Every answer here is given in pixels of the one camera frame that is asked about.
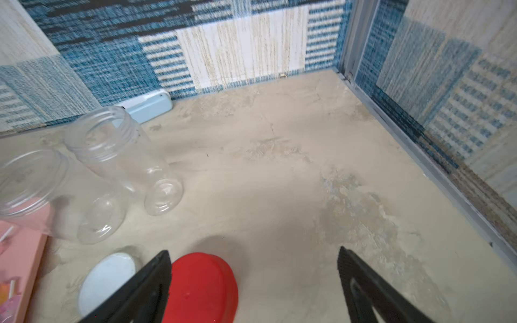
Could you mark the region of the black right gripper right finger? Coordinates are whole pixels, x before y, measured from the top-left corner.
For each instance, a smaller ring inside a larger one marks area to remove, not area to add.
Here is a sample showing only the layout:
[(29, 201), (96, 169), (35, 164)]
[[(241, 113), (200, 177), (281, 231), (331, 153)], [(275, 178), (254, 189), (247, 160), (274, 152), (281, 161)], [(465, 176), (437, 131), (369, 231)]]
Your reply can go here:
[(351, 322), (431, 322), (354, 251), (340, 247), (337, 270)]

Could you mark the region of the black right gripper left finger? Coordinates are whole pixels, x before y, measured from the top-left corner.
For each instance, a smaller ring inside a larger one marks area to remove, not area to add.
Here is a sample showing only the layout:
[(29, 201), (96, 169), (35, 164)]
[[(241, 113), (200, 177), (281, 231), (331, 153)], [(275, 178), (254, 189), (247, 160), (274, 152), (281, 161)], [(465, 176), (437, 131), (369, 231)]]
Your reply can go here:
[(88, 322), (161, 323), (172, 279), (168, 250), (162, 250), (92, 313)]

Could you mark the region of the white jar lid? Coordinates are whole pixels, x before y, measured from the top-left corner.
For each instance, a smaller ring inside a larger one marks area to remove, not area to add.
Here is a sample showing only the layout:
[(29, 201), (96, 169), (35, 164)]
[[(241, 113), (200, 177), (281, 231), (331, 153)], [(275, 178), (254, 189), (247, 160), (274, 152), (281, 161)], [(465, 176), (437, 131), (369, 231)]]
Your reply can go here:
[(137, 273), (135, 259), (116, 252), (103, 258), (86, 276), (78, 295), (78, 313), (84, 318), (109, 299)]

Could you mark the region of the red jar lid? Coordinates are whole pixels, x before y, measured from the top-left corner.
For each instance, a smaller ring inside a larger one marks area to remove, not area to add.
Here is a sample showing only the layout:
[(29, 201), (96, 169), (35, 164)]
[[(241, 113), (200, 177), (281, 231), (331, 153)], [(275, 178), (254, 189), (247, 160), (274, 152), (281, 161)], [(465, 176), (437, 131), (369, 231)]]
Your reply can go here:
[(233, 322), (238, 285), (222, 258), (195, 252), (172, 263), (163, 322)]

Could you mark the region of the red lid candy jar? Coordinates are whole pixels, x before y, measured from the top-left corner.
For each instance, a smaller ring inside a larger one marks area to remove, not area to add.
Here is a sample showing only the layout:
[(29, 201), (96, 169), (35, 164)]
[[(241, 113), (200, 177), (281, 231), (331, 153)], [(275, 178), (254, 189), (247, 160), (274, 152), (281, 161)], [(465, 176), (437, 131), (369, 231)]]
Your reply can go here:
[(1, 164), (1, 220), (48, 236), (97, 244), (128, 212), (124, 193), (78, 161), (38, 149)]

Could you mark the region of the clear candy jar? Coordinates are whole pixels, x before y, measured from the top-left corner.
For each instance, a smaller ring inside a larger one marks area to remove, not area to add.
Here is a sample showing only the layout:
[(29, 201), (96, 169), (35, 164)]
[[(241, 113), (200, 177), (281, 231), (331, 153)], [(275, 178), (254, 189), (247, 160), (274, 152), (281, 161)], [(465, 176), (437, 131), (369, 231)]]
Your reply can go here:
[(149, 215), (168, 213), (181, 202), (180, 179), (124, 108), (93, 110), (67, 126), (63, 136), (79, 162), (141, 199)]

